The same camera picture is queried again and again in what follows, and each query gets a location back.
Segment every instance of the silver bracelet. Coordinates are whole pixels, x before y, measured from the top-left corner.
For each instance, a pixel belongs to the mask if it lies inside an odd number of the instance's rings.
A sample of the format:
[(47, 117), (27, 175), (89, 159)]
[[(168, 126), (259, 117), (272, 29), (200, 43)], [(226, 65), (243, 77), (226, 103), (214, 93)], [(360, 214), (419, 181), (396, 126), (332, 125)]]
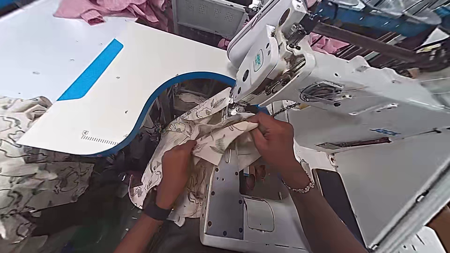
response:
[(305, 188), (303, 188), (303, 189), (294, 189), (294, 188), (291, 188), (290, 186), (288, 186), (288, 185), (286, 184), (286, 182), (284, 182), (283, 179), (281, 179), (281, 181), (283, 182), (283, 184), (284, 184), (289, 190), (295, 191), (295, 192), (299, 192), (299, 193), (307, 193), (307, 192), (309, 192), (309, 190), (310, 190), (311, 188), (314, 188), (314, 186), (315, 186), (311, 179), (310, 179), (310, 183), (309, 183)]

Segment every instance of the hole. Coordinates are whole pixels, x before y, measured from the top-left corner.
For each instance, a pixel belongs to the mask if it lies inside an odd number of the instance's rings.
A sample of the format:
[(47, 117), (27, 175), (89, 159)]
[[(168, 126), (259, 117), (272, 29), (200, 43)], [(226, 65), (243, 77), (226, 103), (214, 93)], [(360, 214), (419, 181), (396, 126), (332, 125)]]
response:
[(290, 12), (290, 10), (287, 9), (287, 10), (284, 11), (283, 15), (281, 15), (280, 21), (278, 22), (279, 26), (281, 26), (284, 23), (284, 21), (286, 21), (286, 19), (289, 16), (289, 12)]
[(248, 72), (249, 72), (250, 70), (246, 70), (245, 72), (244, 72), (244, 75), (242, 76), (242, 81), (245, 81), (245, 80), (247, 80), (247, 77), (248, 77)]

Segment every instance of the mobile phone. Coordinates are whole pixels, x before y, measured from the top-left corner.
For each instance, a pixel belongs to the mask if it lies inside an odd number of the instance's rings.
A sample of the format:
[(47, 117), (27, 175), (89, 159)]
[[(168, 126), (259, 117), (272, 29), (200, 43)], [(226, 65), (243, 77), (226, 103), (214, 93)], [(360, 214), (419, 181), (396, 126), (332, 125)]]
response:
[(317, 168), (312, 169), (311, 172), (315, 185), (318, 186), (328, 204), (342, 222), (344, 222), (353, 236), (365, 247), (360, 228), (339, 173)]

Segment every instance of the black wristband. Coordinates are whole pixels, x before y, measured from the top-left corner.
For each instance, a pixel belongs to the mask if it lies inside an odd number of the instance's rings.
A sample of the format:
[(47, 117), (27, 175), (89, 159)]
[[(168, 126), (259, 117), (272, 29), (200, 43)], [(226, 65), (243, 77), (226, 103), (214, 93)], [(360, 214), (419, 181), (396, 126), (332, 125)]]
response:
[(161, 207), (157, 206), (154, 202), (151, 202), (144, 210), (144, 213), (147, 216), (157, 221), (166, 220), (167, 217), (169, 217), (170, 212), (172, 212), (172, 209), (162, 209)]

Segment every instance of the blue edge trim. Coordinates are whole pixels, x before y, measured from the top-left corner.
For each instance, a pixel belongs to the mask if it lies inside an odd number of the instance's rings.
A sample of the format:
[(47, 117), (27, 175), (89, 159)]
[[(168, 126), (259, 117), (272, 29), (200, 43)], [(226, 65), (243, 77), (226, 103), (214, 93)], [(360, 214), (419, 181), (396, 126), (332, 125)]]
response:
[(86, 95), (114, 58), (122, 50), (122, 43), (113, 39), (83, 73), (67, 88), (57, 101), (80, 99)]
[(119, 144), (117, 144), (116, 146), (96, 153), (96, 154), (91, 154), (91, 155), (84, 155), (87, 157), (103, 157), (103, 156), (108, 156), (114, 153), (117, 153), (119, 150), (121, 150), (122, 148), (124, 148), (125, 146), (127, 146), (136, 136), (136, 134), (138, 134), (140, 126), (142, 124), (142, 122), (145, 119), (145, 116), (147, 114), (147, 112), (150, 109), (150, 106), (152, 105), (153, 101), (167, 88), (171, 87), (174, 84), (177, 84), (179, 82), (183, 82), (183, 81), (187, 81), (187, 80), (191, 80), (191, 79), (213, 79), (213, 80), (217, 80), (220, 82), (223, 82), (229, 86), (234, 86), (236, 83), (236, 80), (234, 80), (231, 77), (227, 77), (224, 76), (222, 74), (218, 74), (218, 73), (212, 73), (212, 72), (190, 72), (190, 73), (186, 73), (186, 74), (181, 74), (178, 75), (166, 82), (164, 82), (161, 86), (159, 86), (148, 98), (147, 102), (145, 102), (144, 107), (142, 108), (142, 111), (136, 121), (135, 126), (133, 127), (133, 130), (131, 130), (131, 133)]

